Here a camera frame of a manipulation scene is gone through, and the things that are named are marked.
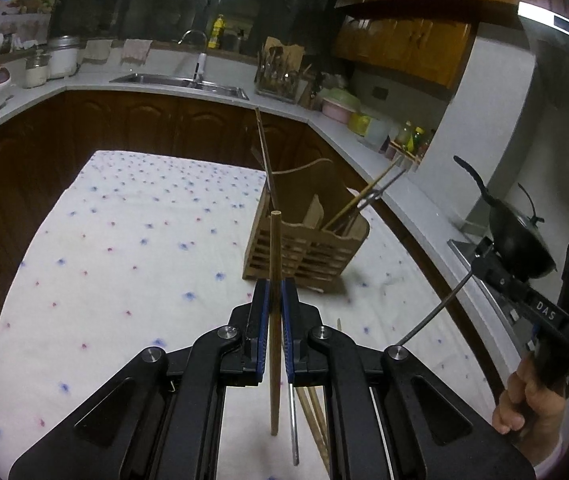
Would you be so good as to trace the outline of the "person's right hand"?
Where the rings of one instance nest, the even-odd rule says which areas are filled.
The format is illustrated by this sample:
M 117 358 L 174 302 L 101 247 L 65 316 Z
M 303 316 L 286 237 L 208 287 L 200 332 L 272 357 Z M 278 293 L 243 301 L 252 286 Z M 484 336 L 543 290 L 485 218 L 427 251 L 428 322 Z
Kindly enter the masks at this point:
M 541 382 L 532 353 L 509 376 L 491 426 L 503 436 L 517 434 L 515 446 L 533 465 L 569 440 L 569 399 L 562 388 L 552 390 Z

